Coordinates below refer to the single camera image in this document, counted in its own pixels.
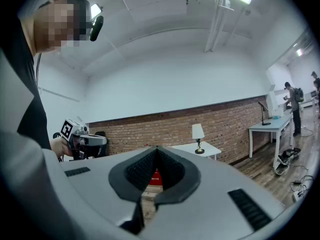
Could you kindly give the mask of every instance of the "black mesh opening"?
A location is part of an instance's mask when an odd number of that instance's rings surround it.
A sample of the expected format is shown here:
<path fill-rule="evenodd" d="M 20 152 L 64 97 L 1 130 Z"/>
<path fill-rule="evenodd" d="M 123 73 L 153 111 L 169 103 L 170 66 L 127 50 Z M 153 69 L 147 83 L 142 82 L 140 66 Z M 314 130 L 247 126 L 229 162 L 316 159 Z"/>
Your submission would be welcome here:
<path fill-rule="evenodd" d="M 144 191 L 148 186 L 152 175 L 155 173 L 156 155 L 157 150 L 154 150 L 125 169 L 125 178 L 138 190 Z"/>
<path fill-rule="evenodd" d="M 176 185 L 185 175 L 185 167 L 161 150 L 157 150 L 156 165 L 162 178 L 163 190 Z"/>

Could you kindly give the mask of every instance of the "desk lamp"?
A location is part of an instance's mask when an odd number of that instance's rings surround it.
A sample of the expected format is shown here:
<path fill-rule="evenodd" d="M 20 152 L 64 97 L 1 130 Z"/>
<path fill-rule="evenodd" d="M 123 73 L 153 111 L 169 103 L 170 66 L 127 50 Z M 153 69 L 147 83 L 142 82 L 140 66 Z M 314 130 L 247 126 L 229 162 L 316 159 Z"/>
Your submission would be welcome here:
<path fill-rule="evenodd" d="M 261 106 L 262 125 L 263 126 L 271 125 L 270 122 L 264 122 L 264 111 L 269 111 L 269 110 L 260 101 L 258 101 L 258 103 Z"/>
<path fill-rule="evenodd" d="M 203 154 L 205 152 L 204 149 L 201 148 L 200 139 L 204 138 L 204 130 L 202 129 L 201 123 L 196 123 L 192 125 L 192 139 L 196 140 L 198 143 L 198 148 L 194 151 L 196 154 Z"/>

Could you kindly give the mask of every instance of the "hand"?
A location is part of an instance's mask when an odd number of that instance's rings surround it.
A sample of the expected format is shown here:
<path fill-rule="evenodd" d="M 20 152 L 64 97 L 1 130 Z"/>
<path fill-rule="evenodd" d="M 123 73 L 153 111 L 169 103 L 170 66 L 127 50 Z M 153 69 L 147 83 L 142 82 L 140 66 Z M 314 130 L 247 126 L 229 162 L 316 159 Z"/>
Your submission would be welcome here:
<path fill-rule="evenodd" d="M 68 143 L 65 138 L 58 137 L 50 140 L 51 150 L 56 154 L 56 156 L 62 157 L 63 155 L 67 155 L 72 157 L 72 151 L 68 146 Z"/>

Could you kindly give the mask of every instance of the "white desk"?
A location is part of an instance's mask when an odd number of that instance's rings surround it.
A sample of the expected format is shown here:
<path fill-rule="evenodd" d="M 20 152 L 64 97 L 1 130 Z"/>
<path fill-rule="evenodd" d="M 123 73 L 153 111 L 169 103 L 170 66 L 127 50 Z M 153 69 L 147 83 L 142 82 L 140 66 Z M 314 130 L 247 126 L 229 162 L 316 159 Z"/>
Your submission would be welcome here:
<path fill-rule="evenodd" d="M 214 160 L 217 160 L 217 155 L 221 153 L 221 150 L 217 149 L 216 147 L 210 145 L 209 143 L 205 141 L 201 141 L 201 148 L 204 149 L 203 154 L 196 154 L 195 150 L 198 147 L 198 143 L 189 143 L 189 144 L 183 144 L 183 145 L 176 145 L 171 146 L 171 148 L 187 151 L 189 153 L 192 153 L 194 155 L 200 156 L 200 157 L 211 157 L 214 156 Z"/>
<path fill-rule="evenodd" d="M 267 119 L 265 123 L 271 123 L 269 125 L 262 125 L 262 122 L 257 123 L 249 127 L 249 139 L 250 139 L 250 154 L 249 157 L 252 158 L 253 152 L 253 138 L 252 132 L 269 132 L 271 135 L 272 133 L 276 133 L 276 143 L 275 143 L 275 153 L 274 153 L 274 160 L 273 160 L 273 168 L 276 169 L 278 167 L 277 160 L 279 155 L 279 147 L 280 147 L 280 133 L 285 128 L 285 126 L 290 123 L 290 146 L 293 145 L 293 115 L 285 114 L 279 119 Z"/>

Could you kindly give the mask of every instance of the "black vent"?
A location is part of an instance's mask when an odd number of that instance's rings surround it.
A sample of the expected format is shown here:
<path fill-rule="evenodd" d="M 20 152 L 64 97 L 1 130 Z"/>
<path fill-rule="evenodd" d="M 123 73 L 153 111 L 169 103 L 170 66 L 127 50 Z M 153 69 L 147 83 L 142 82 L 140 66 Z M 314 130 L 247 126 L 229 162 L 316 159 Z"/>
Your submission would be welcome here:
<path fill-rule="evenodd" d="M 157 150 L 144 156 L 135 163 L 129 165 L 125 171 L 125 178 L 138 190 L 144 191 L 148 186 L 152 175 L 156 171 L 155 158 Z"/>
<path fill-rule="evenodd" d="M 185 167 L 163 151 L 158 150 L 158 154 L 157 168 L 162 178 L 163 190 L 167 190 L 182 180 L 185 176 Z"/>
<path fill-rule="evenodd" d="M 270 217 L 242 189 L 230 191 L 228 194 L 255 231 L 271 222 Z"/>
<path fill-rule="evenodd" d="M 90 169 L 88 167 L 81 167 L 81 168 L 74 169 L 74 170 L 66 170 L 65 175 L 67 177 L 70 177 L 70 176 L 74 176 L 74 175 L 78 175 L 78 174 L 83 174 L 83 173 L 86 173 L 89 171 L 90 171 Z"/>

